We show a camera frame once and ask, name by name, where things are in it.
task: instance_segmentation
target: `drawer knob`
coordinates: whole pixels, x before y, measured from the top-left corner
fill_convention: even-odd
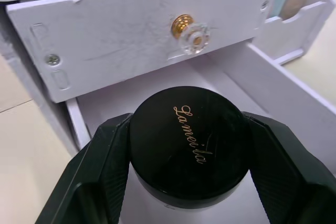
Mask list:
[[[210,31],[206,24],[195,23],[194,19],[183,14],[174,20],[172,34],[181,49],[188,55],[201,52],[208,45]]]

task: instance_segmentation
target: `tiled floor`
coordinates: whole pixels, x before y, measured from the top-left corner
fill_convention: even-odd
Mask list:
[[[335,31],[336,12],[307,55],[286,65],[334,104]],[[2,57],[0,90],[0,223],[34,223],[70,156]]]

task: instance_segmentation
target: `white drawer unit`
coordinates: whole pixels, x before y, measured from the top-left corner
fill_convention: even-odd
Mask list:
[[[0,8],[0,53],[71,155],[156,92],[197,86],[288,125],[336,174],[336,108],[280,65],[308,50],[334,4],[308,0],[284,22],[266,20],[272,1],[15,0]],[[211,32],[201,53],[185,54],[173,36],[183,14]],[[121,221],[268,223],[249,174],[228,199],[194,213],[158,204],[132,168]]]
[[[205,23],[209,52],[253,38],[270,0],[38,0],[7,12],[54,102],[188,59],[171,26]],[[46,57],[60,63],[50,66]]]

